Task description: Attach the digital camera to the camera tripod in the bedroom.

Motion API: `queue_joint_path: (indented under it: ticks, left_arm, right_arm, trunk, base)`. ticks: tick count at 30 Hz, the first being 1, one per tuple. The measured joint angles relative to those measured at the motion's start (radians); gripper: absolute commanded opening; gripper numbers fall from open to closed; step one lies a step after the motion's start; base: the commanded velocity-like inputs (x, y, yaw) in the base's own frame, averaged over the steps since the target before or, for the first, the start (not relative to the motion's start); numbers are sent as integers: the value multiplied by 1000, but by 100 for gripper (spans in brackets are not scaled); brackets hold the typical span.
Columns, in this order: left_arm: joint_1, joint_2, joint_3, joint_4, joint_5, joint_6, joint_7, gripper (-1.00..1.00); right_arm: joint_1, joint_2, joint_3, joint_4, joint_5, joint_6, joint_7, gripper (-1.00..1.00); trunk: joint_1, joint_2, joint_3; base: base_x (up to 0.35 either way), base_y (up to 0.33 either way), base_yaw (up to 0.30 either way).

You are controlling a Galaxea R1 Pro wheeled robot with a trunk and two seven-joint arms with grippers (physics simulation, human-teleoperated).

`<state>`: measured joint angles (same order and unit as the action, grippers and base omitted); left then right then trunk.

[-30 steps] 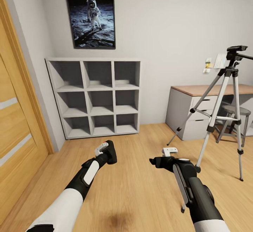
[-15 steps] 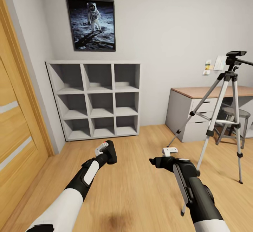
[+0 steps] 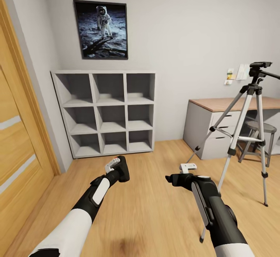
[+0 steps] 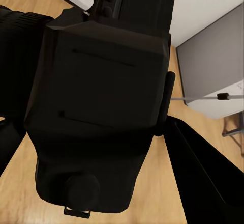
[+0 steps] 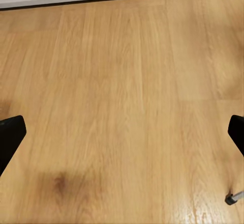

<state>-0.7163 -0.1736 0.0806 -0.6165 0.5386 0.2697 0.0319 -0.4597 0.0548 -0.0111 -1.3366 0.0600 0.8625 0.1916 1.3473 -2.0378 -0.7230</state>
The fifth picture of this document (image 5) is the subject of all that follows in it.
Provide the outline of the camera tripod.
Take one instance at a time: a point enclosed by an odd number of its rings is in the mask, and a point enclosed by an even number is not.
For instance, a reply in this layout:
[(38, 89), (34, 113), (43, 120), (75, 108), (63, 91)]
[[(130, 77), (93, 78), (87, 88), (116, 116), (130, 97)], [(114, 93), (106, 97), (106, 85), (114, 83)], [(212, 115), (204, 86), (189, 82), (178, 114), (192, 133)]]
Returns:
[(240, 191), (234, 195), (230, 194), (225, 198), (225, 201), (231, 206), (235, 204), (238, 200), (244, 198), (244, 190)]

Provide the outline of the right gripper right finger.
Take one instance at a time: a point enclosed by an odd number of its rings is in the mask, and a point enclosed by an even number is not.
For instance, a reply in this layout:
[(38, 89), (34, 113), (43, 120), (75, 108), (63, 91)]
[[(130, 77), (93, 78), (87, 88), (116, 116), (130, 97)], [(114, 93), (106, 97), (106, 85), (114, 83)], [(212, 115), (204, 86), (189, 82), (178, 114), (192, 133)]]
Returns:
[(228, 133), (244, 156), (244, 117), (232, 115)]

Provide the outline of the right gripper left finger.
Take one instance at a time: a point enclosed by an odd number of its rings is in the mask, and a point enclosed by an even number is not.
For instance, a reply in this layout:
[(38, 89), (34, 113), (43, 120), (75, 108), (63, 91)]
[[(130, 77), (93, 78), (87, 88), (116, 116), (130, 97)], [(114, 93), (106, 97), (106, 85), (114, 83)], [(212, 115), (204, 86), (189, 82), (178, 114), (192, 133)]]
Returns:
[(0, 176), (26, 135), (22, 115), (0, 121)]

